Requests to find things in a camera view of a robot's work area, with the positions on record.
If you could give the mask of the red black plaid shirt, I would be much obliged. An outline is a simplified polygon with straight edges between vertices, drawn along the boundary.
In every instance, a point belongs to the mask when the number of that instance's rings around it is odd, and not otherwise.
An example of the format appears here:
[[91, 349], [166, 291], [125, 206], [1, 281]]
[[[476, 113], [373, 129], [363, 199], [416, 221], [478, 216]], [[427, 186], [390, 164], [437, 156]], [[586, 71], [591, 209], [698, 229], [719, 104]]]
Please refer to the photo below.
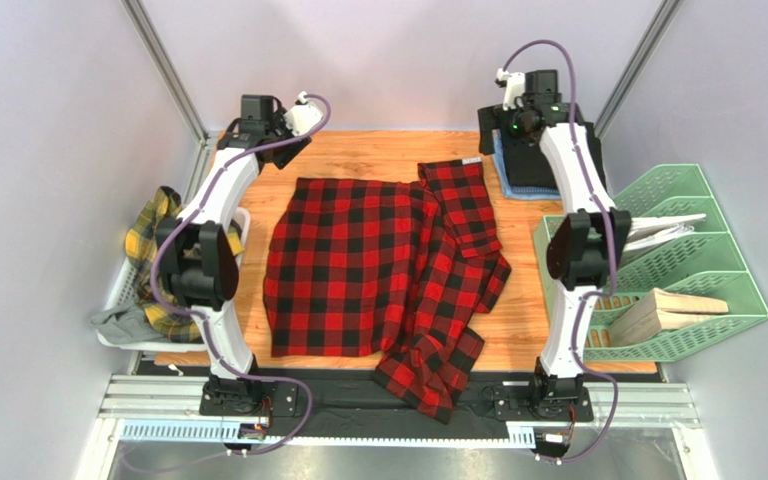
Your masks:
[[421, 163], [411, 182], [301, 178], [268, 249], [275, 357], [379, 354], [374, 381], [447, 424], [484, 348], [470, 326], [511, 274], [482, 163]]

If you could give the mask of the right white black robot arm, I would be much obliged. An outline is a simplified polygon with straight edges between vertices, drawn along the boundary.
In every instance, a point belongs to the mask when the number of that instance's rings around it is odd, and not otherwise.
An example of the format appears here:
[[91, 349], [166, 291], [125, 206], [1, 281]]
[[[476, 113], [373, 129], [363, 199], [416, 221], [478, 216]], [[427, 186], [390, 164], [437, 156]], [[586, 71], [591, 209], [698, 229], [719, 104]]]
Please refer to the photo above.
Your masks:
[[590, 152], [594, 125], [576, 103], [563, 101], [557, 71], [501, 68], [495, 82], [503, 100], [478, 111], [480, 153], [494, 154], [497, 141], [539, 150], [565, 211], [545, 254], [556, 291], [550, 333], [528, 386], [512, 396], [530, 415], [556, 420], [585, 399], [583, 354], [591, 315], [598, 299], [616, 286], [632, 216], [608, 195]]

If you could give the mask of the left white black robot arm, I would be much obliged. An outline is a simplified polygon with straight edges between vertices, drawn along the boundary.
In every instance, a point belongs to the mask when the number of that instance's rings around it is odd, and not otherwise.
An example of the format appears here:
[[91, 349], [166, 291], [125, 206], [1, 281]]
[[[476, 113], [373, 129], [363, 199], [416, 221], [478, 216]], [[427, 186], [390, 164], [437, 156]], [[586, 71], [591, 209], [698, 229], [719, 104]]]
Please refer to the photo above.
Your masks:
[[202, 185], [179, 214], [157, 225], [150, 285], [158, 302], [191, 318], [201, 333], [210, 358], [199, 407], [204, 416], [272, 412], [275, 383], [257, 375], [235, 311], [241, 260], [231, 243], [245, 236], [230, 226], [263, 168], [284, 168], [329, 120], [329, 108], [314, 100], [302, 92], [286, 107], [271, 95], [242, 96]]

